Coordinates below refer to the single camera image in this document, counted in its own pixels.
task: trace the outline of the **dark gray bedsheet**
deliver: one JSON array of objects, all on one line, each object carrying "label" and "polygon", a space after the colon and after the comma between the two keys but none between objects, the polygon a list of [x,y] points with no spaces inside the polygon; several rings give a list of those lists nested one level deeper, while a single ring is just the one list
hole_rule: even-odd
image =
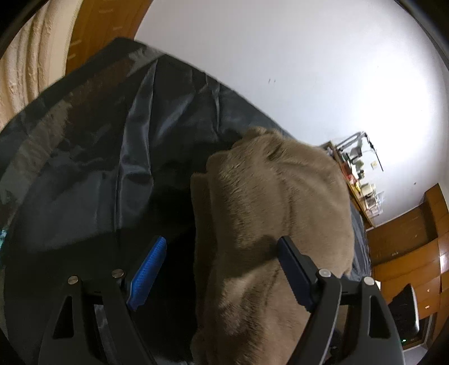
[{"label": "dark gray bedsheet", "polygon": [[360,281],[364,276],[371,276],[370,249],[362,217],[353,204],[351,204],[351,216],[354,229],[354,261],[349,279]]}]

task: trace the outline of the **desk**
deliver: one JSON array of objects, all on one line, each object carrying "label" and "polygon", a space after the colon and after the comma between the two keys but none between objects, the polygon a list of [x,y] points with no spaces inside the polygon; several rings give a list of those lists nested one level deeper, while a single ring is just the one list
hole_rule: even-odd
[{"label": "desk", "polygon": [[357,210],[360,212],[360,214],[362,216],[365,229],[375,228],[376,226],[374,225],[372,219],[368,216],[368,213],[366,211],[364,197],[362,196],[361,193],[359,193],[359,191],[354,187],[354,185],[351,184],[351,182],[347,178],[346,174],[344,173],[344,162],[340,156],[340,153],[337,151],[337,149],[335,148],[333,143],[330,141],[323,144],[321,147],[324,148],[325,150],[327,150],[328,148],[330,148],[332,150],[332,157],[338,163],[338,165],[342,171],[342,174],[343,174],[346,184],[348,186],[349,196],[351,198],[351,201],[353,202],[353,204],[355,205],[355,207],[357,208]]}]

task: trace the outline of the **wooden cabinet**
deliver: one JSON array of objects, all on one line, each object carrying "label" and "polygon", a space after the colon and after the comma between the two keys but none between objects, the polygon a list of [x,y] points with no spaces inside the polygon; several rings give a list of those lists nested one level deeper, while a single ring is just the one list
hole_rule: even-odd
[{"label": "wooden cabinet", "polygon": [[449,317],[449,212],[440,186],[429,189],[418,208],[368,232],[368,241],[387,303],[410,283],[419,318],[437,313],[435,339]]}]

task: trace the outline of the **blue gripper pad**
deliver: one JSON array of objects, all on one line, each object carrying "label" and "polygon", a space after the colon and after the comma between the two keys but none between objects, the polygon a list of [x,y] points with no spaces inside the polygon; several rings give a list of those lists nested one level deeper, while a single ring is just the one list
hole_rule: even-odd
[{"label": "blue gripper pad", "polygon": [[166,255],[167,242],[165,241],[165,238],[158,237],[129,283],[128,300],[126,301],[126,304],[132,311],[135,311],[137,307],[145,304]]}]

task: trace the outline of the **brown fabric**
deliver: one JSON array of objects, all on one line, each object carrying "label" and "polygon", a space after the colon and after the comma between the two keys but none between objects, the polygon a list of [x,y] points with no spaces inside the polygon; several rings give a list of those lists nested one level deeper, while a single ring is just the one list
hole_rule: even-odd
[{"label": "brown fabric", "polygon": [[289,235],[340,277],[353,259],[349,195],[324,151],[250,129],[191,179],[197,365],[285,365],[308,320],[276,257]]}]

